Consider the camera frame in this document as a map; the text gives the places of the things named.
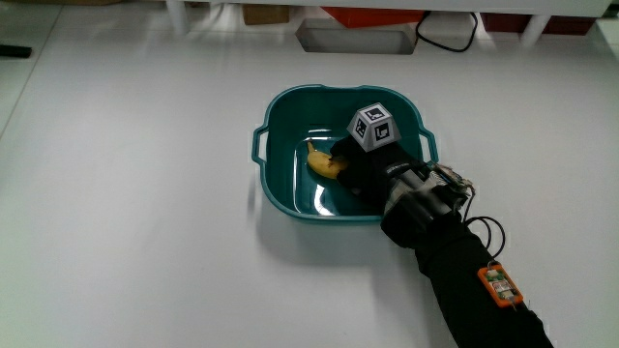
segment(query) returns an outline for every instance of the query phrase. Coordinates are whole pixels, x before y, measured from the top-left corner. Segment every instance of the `plastic basin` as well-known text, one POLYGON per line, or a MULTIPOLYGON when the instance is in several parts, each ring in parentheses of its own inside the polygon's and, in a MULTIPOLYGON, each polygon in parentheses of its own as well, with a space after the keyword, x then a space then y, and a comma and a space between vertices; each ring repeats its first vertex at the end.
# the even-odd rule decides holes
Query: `plastic basin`
POLYGON ((375 86, 298 86, 271 101, 264 124, 253 132, 251 158, 260 166, 267 198, 282 212, 304 220, 379 221, 381 212, 361 202, 337 181, 315 174, 307 162, 309 139, 316 150, 329 153, 336 141, 348 135, 346 127, 355 112, 376 102, 394 116, 402 136, 399 144, 409 154, 438 161, 434 135, 424 128, 417 107, 400 93, 375 86), (427 144, 425 151, 422 139, 427 144))

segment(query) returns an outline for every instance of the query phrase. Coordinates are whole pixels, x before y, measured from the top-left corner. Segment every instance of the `white cube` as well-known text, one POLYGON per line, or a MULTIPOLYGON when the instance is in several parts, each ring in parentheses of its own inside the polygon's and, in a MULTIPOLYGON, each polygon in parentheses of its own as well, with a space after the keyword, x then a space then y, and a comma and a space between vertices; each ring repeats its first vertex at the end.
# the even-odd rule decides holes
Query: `white cube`
POLYGON ((401 139, 393 116, 380 102, 359 109, 347 129, 366 152, 401 139))

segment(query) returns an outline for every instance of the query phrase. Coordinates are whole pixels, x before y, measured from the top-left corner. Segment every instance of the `wire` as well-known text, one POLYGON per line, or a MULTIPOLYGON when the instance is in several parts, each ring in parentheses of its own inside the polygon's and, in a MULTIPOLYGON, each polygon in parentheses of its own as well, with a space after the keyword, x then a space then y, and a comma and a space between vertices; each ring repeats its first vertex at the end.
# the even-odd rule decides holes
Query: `wire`
POLYGON ((471 46, 471 44, 473 43, 473 38, 475 38, 475 32, 477 31, 477 16, 474 13, 470 13, 471 16, 473 16, 473 19, 475 20, 475 26, 473 27, 473 32, 471 33, 471 38, 468 40, 468 44, 466 45, 465 48, 451 48, 451 47, 447 47, 445 45, 442 45, 440 43, 435 43, 434 41, 431 41, 429 39, 426 39, 426 37, 424 37, 423 35, 421 35, 419 33, 419 27, 422 26, 422 23, 424 22, 424 20, 426 20, 426 18, 429 17, 429 14, 431 14, 432 11, 426 11, 424 12, 424 15, 422 16, 422 20, 419 21, 419 23, 417 23, 417 27, 415 27, 415 34, 417 34, 417 37, 423 41, 425 41, 428 44, 432 44, 435 45, 439 48, 443 48, 446 49, 448 51, 452 51, 455 53, 461 53, 464 52, 465 50, 468 49, 468 47, 471 46))
POLYGON ((502 237, 501 247, 499 248, 498 251, 496 251, 494 255, 491 256, 492 259, 494 259, 501 253, 501 251, 503 251, 503 247, 505 247, 505 230, 503 229, 503 226, 501 225, 501 223, 492 217, 472 217, 470 219, 466 219, 466 217, 468 217, 468 211, 471 208, 471 203, 473 202, 473 198, 475 198, 475 190, 471 189, 471 193, 472 193, 471 199, 468 200, 468 204, 466 206, 466 211, 464 212, 464 217, 462 218, 462 222, 467 227, 474 221, 481 221, 486 226, 487 228, 486 249, 490 248, 490 243, 492 242, 492 229, 490 228, 490 224, 487 223, 487 220, 490 220, 494 222, 497 226, 499 226, 499 229, 501 230, 501 237, 502 237))

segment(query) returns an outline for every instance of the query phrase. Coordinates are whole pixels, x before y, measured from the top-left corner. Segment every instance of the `white tabletop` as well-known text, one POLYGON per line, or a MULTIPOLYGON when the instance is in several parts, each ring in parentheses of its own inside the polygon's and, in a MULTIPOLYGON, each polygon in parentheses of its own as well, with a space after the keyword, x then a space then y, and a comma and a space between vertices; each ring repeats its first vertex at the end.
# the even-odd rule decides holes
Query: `white tabletop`
POLYGON ((599 40, 308 54, 83 11, 63 10, 0 141, 0 346, 455 347, 411 251, 264 196, 251 132, 307 83, 407 96, 478 186, 472 214, 506 227, 500 260, 556 346, 619 339, 618 63, 599 40))

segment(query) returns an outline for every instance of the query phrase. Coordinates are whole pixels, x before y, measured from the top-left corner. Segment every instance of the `banana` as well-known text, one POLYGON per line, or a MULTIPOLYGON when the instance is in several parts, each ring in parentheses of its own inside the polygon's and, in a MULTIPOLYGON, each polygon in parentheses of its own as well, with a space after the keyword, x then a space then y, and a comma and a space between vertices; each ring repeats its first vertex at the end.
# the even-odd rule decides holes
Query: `banana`
POLYGON ((329 179, 336 179, 338 173, 346 169, 348 162, 339 159, 331 160, 331 156, 316 151, 313 145, 311 145, 311 141, 308 141, 308 165, 319 175, 329 179))

